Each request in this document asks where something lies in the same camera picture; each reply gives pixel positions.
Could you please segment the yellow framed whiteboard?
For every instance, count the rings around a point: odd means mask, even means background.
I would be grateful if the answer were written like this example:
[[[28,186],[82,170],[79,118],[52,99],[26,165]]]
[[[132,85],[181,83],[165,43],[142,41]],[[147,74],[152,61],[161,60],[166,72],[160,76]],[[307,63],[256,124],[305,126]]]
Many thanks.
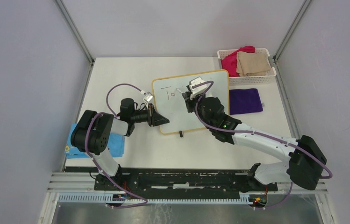
[[[204,128],[194,113],[188,113],[185,101],[176,88],[186,92],[189,82],[197,77],[204,81],[214,81],[208,90],[209,96],[218,97],[229,113],[229,77],[226,70],[214,70],[202,73],[187,74],[154,79],[151,83],[155,109],[162,116],[169,119],[169,124],[160,125],[162,134],[177,134],[180,131],[193,131]]]

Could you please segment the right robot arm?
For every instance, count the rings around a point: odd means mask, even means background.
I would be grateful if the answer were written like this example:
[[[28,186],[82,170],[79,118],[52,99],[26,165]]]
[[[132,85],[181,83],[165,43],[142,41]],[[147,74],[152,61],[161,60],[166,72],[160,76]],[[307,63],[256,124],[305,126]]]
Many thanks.
[[[218,141],[250,147],[280,160],[252,166],[246,178],[251,190],[287,181],[303,189],[315,190],[319,180],[332,177],[331,173],[322,174],[327,169],[327,159],[313,138],[306,135],[299,139],[279,137],[255,129],[227,115],[215,97],[193,95],[191,91],[182,93],[182,97],[187,111],[194,113]]]

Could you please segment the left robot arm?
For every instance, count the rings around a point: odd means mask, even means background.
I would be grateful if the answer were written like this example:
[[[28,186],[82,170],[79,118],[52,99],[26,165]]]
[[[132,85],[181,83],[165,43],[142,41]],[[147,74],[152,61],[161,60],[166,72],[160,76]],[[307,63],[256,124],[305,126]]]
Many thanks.
[[[122,168],[108,148],[110,135],[129,137],[136,123],[155,127],[168,124],[170,120],[159,114],[151,103],[143,109],[137,109],[133,99],[125,98],[121,101],[118,119],[113,114],[86,110],[71,133],[71,145],[92,159],[98,172],[106,177],[106,185],[112,190],[120,189],[124,180]]]

